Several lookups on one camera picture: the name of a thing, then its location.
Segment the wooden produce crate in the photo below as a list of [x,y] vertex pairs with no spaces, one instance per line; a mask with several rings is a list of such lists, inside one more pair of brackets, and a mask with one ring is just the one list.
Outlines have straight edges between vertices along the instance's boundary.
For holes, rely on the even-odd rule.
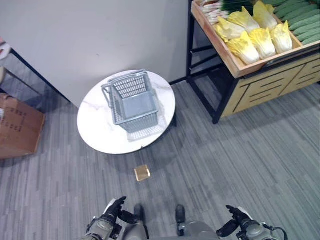
[[[231,53],[225,42],[216,33],[214,27],[210,24],[207,17],[201,11],[200,3],[201,0],[194,0],[191,6],[191,12],[234,78],[255,73],[265,65],[272,66],[274,64],[278,64],[297,56],[312,52],[315,49],[320,49],[320,41],[313,42],[308,45],[302,45],[302,43],[292,34],[292,32],[290,32],[292,39],[292,50],[257,61],[250,65],[246,65],[241,61],[240,58]],[[278,21],[278,23],[281,23],[281,21],[275,15],[273,15],[273,17]]]

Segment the cardboard box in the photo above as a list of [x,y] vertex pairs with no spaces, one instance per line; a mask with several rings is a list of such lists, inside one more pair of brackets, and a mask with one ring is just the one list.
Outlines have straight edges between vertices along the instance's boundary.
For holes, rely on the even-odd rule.
[[0,109],[0,159],[35,153],[45,115],[4,93]]

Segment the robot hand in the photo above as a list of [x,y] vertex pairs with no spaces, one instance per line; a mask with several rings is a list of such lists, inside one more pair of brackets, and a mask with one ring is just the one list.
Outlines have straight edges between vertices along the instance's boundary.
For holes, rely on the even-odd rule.
[[117,239],[122,227],[116,224],[116,221],[117,217],[121,215],[122,205],[125,203],[126,198],[126,196],[123,196],[115,200],[111,206],[107,207],[101,217],[94,217],[87,226],[86,235],[82,240]]

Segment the black cable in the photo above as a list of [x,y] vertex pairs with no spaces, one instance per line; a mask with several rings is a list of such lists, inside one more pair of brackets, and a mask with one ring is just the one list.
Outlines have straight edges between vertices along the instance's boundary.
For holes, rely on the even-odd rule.
[[273,232],[275,230],[281,230],[283,232],[283,234],[284,234],[284,240],[288,240],[288,235],[287,235],[286,231],[282,227],[271,227],[271,230],[270,230],[271,236],[273,235]]

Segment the plastic basket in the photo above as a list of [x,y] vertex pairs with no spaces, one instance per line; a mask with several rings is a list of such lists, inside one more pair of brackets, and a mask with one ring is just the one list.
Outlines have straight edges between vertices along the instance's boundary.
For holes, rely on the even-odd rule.
[[101,88],[115,125],[134,133],[158,124],[158,109],[147,71],[113,78]]

